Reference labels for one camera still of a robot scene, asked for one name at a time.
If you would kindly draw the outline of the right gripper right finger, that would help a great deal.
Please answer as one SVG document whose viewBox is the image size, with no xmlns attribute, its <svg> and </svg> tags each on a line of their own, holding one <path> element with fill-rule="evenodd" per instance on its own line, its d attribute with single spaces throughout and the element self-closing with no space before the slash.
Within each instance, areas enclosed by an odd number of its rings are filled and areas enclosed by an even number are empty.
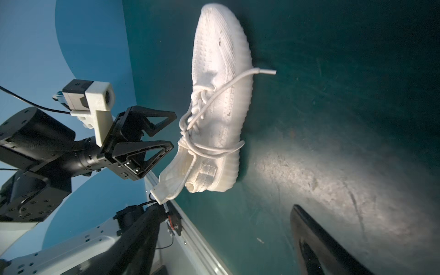
<svg viewBox="0 0 440 275">
<path fill-rule="evenodd" d="M 290 214 L 302 275 L 370 275 L 372 272 L 350 255 L 300 205 Z"/>
</svg>

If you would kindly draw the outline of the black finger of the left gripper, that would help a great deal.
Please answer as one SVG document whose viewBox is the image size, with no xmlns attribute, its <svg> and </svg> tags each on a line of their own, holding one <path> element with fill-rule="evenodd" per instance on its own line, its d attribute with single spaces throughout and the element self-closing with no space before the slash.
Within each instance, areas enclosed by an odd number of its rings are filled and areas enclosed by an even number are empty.
<svg viewBox="0 0 440 275">
<path fill-rule="evenodd" d="M 133 106 L 120 113 L 102 146 L 102 151 L 129 151 L 150 148 L 156 145 L 168 146 L 169 142 L 143 142 L 143 135 L 155 136 L 174 120 L 175 112 L 159 111 L 141 106 Z"/>
</svg>

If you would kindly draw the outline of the white sneaker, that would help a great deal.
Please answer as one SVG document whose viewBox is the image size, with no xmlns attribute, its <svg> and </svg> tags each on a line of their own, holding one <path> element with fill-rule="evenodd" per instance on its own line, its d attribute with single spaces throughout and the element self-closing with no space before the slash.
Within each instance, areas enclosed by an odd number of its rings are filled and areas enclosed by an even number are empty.
<svg viewBox="0 0 440 275">
<path fill-rule="evenodd" d="M 226 6 L 202 7 L 192 54 L 192 93 L 179 121 L 181 138 L 152 195 L 163 204 L 183 189 L 224 192 L 239 172 L 240 139 L 249 110 L 252 56 L 244 30 Z"/>
</svg>

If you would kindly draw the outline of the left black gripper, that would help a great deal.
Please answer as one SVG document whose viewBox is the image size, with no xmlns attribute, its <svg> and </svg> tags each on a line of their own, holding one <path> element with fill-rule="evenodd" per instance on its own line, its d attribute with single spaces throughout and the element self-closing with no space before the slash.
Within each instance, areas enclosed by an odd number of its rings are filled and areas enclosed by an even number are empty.
<svg viewBox="0 0 440 275">
<path fill-rule="evenodd" d="M 36 107 L 1 123 L 1 161 L 17 168 L 1 187 L 2 222 L 42 222 L 72 192 L 72 178 L 108 167 L 144 178 L 174 148 L 169 141 L 118 143 L 109 153 Z"/>
</svg>

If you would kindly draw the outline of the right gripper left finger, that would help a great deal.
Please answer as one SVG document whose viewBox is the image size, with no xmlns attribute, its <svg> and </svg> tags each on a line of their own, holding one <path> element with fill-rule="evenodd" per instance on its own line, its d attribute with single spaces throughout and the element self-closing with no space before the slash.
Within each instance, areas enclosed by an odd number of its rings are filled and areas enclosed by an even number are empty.
<svg viewBox="0 0 440 275">
<path fill-rule="evenodd" d="M 104 253 L 65 272 L 66 275 L 148 275 L 157 247 L 160 224 L 168 218 L 156 203 L 128 206 L 113 217 L 119 239 Z"/>
</svg>

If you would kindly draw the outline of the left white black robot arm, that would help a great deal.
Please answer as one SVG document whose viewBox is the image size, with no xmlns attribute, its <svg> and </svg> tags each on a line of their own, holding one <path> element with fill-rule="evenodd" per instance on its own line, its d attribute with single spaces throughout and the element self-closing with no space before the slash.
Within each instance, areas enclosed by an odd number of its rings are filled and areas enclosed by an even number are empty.
<svg viewBox="0 0 440 275">
<path fill-rule="evenodd" d="M 1 125 L 1 161 L 16 173 L 1 187 L 1 251 L 45 221 L 72 191 L 72 178 L 108 168 L 122 179 L 142 179 L 173 149 L 168 141 L 142 141 L 176 114 L 134 106 L 120 113 L 102 146 L 97 137 L 76 140 L 74 131 L 36 107 Z M 169 219 L 157 201 L 118 211 L 101 225 L 56 246 L 10 261 L 3 275 L 60 275 L 93 259 L 90 275 L 121 275 L 142 255 L 138 274 L 149 273 L 159 230 Z"/>
</svg>

